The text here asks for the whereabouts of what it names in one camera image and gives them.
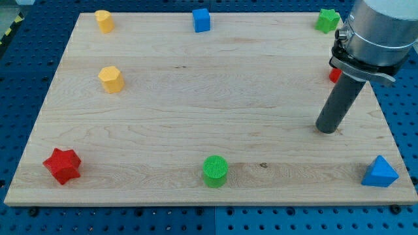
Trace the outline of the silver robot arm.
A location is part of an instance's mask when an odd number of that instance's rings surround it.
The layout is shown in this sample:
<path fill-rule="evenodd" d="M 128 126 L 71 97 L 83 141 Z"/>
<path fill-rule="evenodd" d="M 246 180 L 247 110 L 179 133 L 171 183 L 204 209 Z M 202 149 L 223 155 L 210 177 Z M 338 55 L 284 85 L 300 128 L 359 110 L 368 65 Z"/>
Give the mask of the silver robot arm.
<path fill-rule="evenodd" d="M 358 82 L 395 83 L 417 41 L 417 0 L 358 0 L 336 30 L 330 65 Z"/>

